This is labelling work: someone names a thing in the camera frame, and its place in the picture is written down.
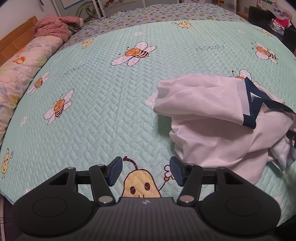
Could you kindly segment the purple floral bed sheet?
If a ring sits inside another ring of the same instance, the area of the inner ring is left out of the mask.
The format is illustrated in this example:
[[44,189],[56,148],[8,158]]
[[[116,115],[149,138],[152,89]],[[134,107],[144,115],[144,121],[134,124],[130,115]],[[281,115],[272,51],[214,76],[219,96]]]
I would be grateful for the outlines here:
[[59,51],[98,35],[141,24],[157,22],[183,22],[191,20],[214,20],[245,22],[246,20],[220,6],[209,3],[155,4],[146,8],[119,11],[106,18],[86,23],[72,35]]

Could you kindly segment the white shirt with navy trim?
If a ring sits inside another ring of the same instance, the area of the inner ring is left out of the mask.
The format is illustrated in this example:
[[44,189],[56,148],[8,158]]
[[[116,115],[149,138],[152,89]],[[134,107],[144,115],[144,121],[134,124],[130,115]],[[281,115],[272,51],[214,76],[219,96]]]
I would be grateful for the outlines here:
[[226,167],[256,183],[268,162],[284,171],[295,161],[295,112],[249,78],[184,75],[157,90],[154,111],[171,118],[184,163]]

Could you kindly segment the red patterned crumpled cloth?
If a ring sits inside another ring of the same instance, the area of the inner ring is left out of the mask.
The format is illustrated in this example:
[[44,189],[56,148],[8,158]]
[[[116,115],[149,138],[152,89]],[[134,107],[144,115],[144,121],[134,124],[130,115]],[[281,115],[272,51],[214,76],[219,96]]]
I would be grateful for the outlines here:
[[67,42],[70,38],[72,30],[75,32],[80,31],[84,25],[84,20],[77,16],[53,16],[47,15],[44,18],[37,21],[34,28],[34,36],[44,37],[53,36],[58,37]]

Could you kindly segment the wooden headboard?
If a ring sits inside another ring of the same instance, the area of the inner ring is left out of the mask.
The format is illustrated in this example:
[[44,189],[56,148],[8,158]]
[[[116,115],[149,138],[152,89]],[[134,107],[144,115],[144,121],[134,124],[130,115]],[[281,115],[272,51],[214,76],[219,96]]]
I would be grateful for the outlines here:
[[20,51],[25,45],[27,45],[34,35],[34,28],[37,23],[35,16],[29,18],[26,22],[19,25],[12,30],[3,39],[1,39],[0,45],[0,64],[3,65],[9,60],[16,52]]

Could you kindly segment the black chair with bags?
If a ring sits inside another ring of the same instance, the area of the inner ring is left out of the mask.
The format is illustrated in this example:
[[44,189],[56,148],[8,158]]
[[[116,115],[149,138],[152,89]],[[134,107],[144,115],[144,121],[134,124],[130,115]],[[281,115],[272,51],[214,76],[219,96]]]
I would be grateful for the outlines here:
[[248,22],[275,35],[295,55],[295,26],[283,27],[266,10],[250,6]]

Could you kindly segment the mint quilted bee bedspread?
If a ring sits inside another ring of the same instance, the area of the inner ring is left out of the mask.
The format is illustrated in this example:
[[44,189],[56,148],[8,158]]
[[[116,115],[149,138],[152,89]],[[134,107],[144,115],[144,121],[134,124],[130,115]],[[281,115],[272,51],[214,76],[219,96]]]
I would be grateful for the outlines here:
[[156,85],[240,70],[295,108],[295,56],[248,23],[143,24],[64,48],[38,72],[47,81],[16,107],[1,146],[9,159],[1,194],[16,202],[66,167],[82,171],[122,156],[152,175],[161,196],[177,198],[180,187],[164,180],[175,151],[170,118],[152,109]]

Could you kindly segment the white sliding-door wardrobe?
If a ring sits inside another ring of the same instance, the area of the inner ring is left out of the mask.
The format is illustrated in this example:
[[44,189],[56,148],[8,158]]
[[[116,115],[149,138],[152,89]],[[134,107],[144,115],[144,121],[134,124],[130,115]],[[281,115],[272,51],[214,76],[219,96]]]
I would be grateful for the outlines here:
[[185,1],[51,1],[58,16],[78,16],[85,22],[119,11],[146,8],[155,4],[180,4]]

